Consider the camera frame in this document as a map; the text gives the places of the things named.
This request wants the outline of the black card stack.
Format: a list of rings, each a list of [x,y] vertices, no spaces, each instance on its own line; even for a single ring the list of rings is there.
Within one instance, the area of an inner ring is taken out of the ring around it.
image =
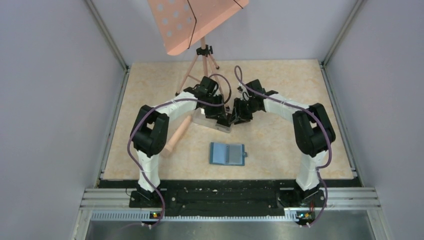
[[[231,131],[231,114],[226,113],[222,114],[218,117],[215,126],[223,132],[230,132]]]

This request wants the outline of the teal card holder wallet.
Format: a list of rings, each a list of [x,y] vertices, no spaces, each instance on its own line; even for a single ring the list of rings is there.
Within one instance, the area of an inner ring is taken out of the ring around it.
[[[229,164],[229,146],[242,145],[243,163],[242,165]],[[245,145],[240,143],[219,143],[211,142],[209,145],[209,164],[219,166],[245,166],[245,158],[248,154],[245,150]]]

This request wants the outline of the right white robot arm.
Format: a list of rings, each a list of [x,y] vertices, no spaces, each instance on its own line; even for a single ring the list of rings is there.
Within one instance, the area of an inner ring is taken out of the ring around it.
[[[298,103],[274,90],[265,91],[257,79],[240,83],[237,89],[241,97],[234,99],[231,124],[250,122],[258,111],[278,115],[293,124],[295,142],[302,153],[293,200],[299,206],[307,206],[320,184],[318,169],[324,157],[332,155],[329,149],[336,139],[325,107],[321,103]]]

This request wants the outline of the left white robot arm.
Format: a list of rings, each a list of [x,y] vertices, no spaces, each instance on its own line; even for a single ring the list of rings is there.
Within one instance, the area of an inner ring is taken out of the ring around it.
[[[185,88],[173,99],[139,109],[126,148],[139,169],[136,189],[147,206],[154,207],[160,202],[159,154],[166,145],[170,122],[196,109],[204,109],[212,117],[224,114],[231,98],[224,97],[219,87],[217,81],[204,76],[200,83]]]

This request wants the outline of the clear plastic box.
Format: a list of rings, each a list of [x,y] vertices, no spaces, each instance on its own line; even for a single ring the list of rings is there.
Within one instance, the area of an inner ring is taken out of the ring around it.
[[[206,118],[203,108],[198,108],[193,112],[192,121],[200,126],[204,126],[224,133],[231,132],[230,126],[224,126],[222,124],[219,124],[216,119]]]

